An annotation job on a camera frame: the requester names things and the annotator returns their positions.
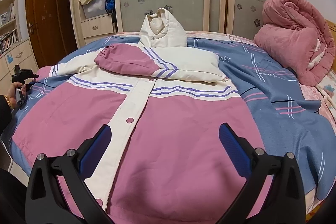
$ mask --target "blue bedsheet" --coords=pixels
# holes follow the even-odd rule
[[[71,53],[59,63],[112,43],[138,41],[137,37],[103,38]],[[295,75],[258,47],[205,38],[188,38],[188,47],[198,47],[218,54],[219,68],[236,85],[248,105],[267,153],[283,156],[292,151],[298,155],[305,193],[318,184],[317,198],[324,199],[336,176],[336,165],[333,163],[336,137],[328,120],[318,114],[321,102],[305,100]],[[14,161],[27,174],[31,168],[20,149],[11,141],[11,136],[34,104],[51,92],[51,87],[60,85],[70,76],[42,80],[50,87],[36,83],[29,94],[28,102],[17,111],[1,136]]]

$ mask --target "storage box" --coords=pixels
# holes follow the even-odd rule
[[[105,0],[91,0],[83,5],[86,19],[107,14],[105,10]]]

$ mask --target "pink blanket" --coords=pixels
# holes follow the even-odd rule
[[[316,86],[335,56],[321,13],[306,0],[266,0],[262,15],[265,25],[254,42],[284,68],[292,68],[302,85]]]

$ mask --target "human hand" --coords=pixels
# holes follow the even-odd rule
[[[16,103],[16,98],[15,98],[16,88],[21,88],[23,96],[26,96],[26,85],[23,85],[20,82],[12,83],[11,86],[9,87],[7,97],[9,99],[9,101],[11,102],[13,108],[18,107],[18,105]]]

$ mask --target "snap button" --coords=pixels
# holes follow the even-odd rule
[[[99,206],[103,206],[103,201],[100,198],[97,198],[96,201],[98,202]]]

